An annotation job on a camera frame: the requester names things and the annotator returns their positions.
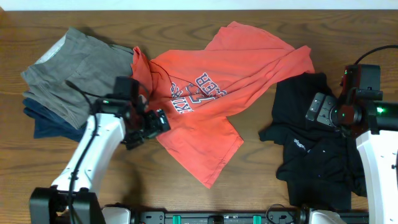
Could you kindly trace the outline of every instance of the black t-shirt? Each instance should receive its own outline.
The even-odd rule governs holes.
[[[276,177],[287,182],[291,205],[303,203],[351,208],[351,191],[366,196],[364,171],[353,139],[305,119],[316,93],[333,96],[326,75],[306,74],[277,84],[273,122],[261,141],[284,146]]]

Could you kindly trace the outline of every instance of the wood grain surface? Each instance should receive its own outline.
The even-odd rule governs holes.
[[[33,139],[34,120],[23,114],[21,72],[69,26],[107,43],[139,46],[149,58],[169,49],[201,50],[221,26],[237,21],[265,29],[294,47],[308,45],[316,71],[339,94],[344,66],[375,47],[396,44],[397,11],[79,11],[5,12],[0,17],[0,223],[29,223],[29,197],[48,187],[77,144],[65,138]],[[385,100],[398,99],[397,50],[364,62],[382,66]],[[266,210],[289,206],[285,182],[275,177],[282,147],[260,142],[272,121],[275,85],[252,106],[229,117],[244,139],[209,190],[157,142],[133,151],[120,146],[99,194],[100,204],[124,202],[167,210]],[[365,210],[366,198],[352,206]]]

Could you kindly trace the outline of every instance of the navy blue cloth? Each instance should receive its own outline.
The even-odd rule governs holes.
[[[85,127],[75,129],[63,118],[59,117],[53,111],[50,111],[33,99],[26,98],[24,99],[23,104],[26,106],[24,108],[24,113],[35,119],[33,138],[38,139],[63,136],[77,142],[82,139],[86,129]]]

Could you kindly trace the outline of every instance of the gray cloth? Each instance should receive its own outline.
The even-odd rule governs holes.
[[[133,51],[105,44],[74,28],[69,28],[65,36],[65,43],[53,57],[22,72],[30,87],[23,95],[78,129],[87,120],[89,106],[79,92],[65,84],[65,80],[95,95],[111,93],[116,77],[132,75]],[[96,99],[94,96],[88,98],[91,102]]]

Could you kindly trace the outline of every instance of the red cloth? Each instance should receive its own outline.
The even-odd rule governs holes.
[[[171,130],[159,142],[210,188],[243,140],[226,116],[241,112],[272,84],[313,73],[307,46],[295,50],[274,35],[232,22],[205,50],[169,50],[149,63],[134,48],[133,78],[162,108]]]

